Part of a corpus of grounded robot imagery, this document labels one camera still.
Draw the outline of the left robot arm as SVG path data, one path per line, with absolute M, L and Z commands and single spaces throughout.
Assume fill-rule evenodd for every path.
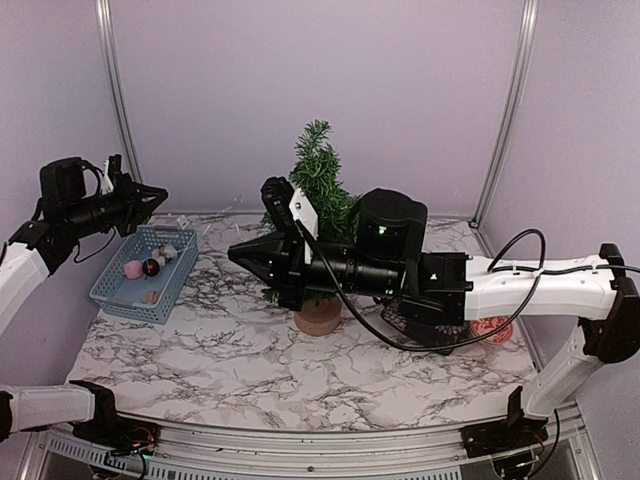
M 1 326 L 94 234 L 135 233 L 167 199 L 161 187 L 136 182 L 110 156 L 99 168 L 81 157 L 53 161 L 39 172 L 41 196 L 30 220 L 2 245 Z M 76 437 L 119 447 L 151 425 L 120 416 L 114 393 L 88 381 L 1 388 L 1 437 L 70 424 Z

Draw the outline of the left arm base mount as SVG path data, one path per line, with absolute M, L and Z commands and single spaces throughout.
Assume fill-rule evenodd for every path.
M 160 434 L 153 422 L 117 416 L 115 420 L 91 420 L 73 423 L 76 438 L 108 447 L 113 456 L 152 451 Z

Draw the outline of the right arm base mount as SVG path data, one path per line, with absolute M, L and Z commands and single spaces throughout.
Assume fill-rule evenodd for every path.
M 460 430 L 469 458 L 529 447 L 548 439 L 547 420 L 523 419 L 509 426 L 507 420 L 470 425 Z

